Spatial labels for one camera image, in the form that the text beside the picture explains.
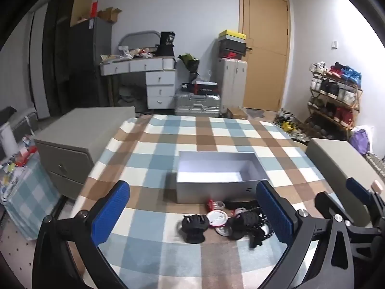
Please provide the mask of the dark grey fridge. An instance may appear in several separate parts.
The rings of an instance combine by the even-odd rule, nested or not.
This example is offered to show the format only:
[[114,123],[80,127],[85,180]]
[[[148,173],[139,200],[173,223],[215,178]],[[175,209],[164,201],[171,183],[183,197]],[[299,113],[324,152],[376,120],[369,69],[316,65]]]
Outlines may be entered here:
[[107,83],[102,79],[101,56],[112,53],[112,24],[98,17],[69,31],[69,84],[75,107],[109,105]]

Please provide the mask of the green black flower bouquet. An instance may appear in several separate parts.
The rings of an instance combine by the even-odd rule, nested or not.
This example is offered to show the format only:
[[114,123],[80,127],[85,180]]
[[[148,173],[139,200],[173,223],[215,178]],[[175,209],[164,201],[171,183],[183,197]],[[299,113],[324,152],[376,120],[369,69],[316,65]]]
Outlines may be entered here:
[[190,53],[179,55],[178,58],[182,60],[185,68],[189,71],[189,82],[193,82],[198,77],[198,67],[200,60],[196,59]]

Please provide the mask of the white drawer desk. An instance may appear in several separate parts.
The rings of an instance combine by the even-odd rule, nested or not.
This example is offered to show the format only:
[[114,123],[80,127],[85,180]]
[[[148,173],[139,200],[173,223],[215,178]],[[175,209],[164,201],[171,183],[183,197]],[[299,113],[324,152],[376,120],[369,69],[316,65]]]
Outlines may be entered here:
[[176,60],[174,57],[114,59],[100,64],[102,76],[107,77],[110,104],[114,104],[112,80],[117,75],[128,75],[146,89],[147,107],[150,110],[174,108],[176,94]]

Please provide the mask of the purple bag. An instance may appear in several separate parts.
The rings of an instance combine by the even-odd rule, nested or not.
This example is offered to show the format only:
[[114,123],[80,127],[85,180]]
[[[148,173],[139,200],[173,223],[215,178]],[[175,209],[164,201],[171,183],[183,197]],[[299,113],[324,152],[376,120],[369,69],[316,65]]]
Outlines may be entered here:
[[349,143],[361,156],[366,156],[370,150],[370,142],[365,129],[354,131]]

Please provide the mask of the black red shoe box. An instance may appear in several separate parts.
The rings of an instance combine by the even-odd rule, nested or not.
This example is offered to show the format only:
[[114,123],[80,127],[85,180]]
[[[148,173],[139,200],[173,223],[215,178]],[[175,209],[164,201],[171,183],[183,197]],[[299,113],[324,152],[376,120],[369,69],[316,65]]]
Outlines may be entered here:
[[189,83],[182,83],[181,91],[192,93],[193,95],[218,95],[218,84],[216,82],[206,82],[193,80]]

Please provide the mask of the wooden door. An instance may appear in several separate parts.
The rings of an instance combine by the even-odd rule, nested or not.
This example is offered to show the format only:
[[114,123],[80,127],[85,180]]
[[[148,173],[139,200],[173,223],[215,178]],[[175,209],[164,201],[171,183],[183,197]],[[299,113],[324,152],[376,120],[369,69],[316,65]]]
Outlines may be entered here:
[[289,0],[239,0],[239,31],[246,35],[244,107],[277,111],[290,54]]

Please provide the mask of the black claw hair clip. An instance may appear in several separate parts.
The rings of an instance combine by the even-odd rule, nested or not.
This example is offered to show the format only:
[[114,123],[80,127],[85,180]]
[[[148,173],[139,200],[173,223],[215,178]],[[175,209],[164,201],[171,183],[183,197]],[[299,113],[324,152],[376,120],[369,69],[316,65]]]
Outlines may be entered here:
[[185,234],[185,241],[190,244],[199,244],[205,241],[204,232],[210,222],[206,215],[187,215],[181,222],[181,231]]

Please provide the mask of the stacked shoe boxes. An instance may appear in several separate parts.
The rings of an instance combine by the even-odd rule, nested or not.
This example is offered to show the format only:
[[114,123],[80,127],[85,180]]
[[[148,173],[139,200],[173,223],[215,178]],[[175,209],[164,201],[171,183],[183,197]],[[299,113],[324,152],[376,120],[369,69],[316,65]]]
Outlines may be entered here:
[[229,29],[218,34],[218,56],[241,59],[246,55],[246,35]]

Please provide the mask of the grey nightstand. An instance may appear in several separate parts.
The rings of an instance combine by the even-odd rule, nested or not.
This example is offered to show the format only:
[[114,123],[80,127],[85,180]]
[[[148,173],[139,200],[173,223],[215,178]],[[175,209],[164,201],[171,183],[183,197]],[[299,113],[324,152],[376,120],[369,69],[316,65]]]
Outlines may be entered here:
[[355,225],[369,225],[368,210],[346,188],[346,181],[352,177],[365,189],[370,189],[375,180],[384,186],[373,167],[348,142],[341,140],[312,138],[305,154],[324,176]]
[[35,135],[42,166],[59,193],[76,200],[90,171],[135,108],[75,108]]

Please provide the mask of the wooden shoe rack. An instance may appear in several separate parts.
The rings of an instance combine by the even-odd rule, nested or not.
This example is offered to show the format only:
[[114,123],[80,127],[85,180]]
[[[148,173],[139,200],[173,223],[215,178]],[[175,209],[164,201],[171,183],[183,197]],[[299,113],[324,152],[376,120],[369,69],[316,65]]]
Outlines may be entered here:
[[343,67],[330,69],[323,62],[309,69],[312,79],[305,124],[313,136],[347,141],[360,112],[363,91],[355,81],[345,78]]

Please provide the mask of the white red-rimmed pin badge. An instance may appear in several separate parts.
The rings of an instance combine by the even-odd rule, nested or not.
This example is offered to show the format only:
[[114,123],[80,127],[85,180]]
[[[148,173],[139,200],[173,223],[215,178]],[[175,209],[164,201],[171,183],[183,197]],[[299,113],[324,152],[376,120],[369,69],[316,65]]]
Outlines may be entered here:
[[222,210],[213,210],[210,211],[207,215],[210,226],[212,227],[221,227],[227,223],[228,215]]

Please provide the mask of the white upright suitcase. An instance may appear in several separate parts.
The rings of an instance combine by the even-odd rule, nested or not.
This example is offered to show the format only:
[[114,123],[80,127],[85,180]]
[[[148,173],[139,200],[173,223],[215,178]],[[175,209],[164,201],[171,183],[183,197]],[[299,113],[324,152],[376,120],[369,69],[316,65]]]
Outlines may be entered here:
[[221,58],[217,62],[216,81],[221,96],[221,113],[228,108],[242,108],[247,79],[247,62]]

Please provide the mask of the plaid checkered tablecloth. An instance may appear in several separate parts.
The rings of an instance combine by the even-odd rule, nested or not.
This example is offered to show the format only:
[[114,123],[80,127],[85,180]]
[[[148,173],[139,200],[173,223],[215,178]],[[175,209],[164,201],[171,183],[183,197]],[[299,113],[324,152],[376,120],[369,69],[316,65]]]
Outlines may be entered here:
[[257,288],[286,249],[272,236],[255,249],[214,229],[183,240],[184,216],[210,200],[251,200],[268,176],[296,209],[317,216],[324,176],[288,134],[266,121],[143,116],[123,122],[88,175],[73,212],[90,210],[119,180],[130,199],[100,250],[129,288]]

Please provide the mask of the red white hair accessory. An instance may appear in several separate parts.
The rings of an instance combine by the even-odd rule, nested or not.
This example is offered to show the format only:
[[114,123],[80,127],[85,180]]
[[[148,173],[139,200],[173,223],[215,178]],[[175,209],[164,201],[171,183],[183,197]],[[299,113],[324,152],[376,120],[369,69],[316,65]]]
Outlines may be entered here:
[[214,201],[209,200],[207,203],[207,210],[214,211],[214,210],[223,210],[225,208],[225,203],[222,201]]

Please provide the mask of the small cardboard box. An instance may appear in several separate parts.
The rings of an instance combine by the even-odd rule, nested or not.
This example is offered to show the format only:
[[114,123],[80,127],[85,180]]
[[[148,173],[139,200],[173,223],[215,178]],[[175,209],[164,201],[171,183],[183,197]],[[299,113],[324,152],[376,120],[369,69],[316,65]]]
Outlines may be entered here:
[[241,108],[228,108],[226,116],[230,119],[247,119],[247,114]]

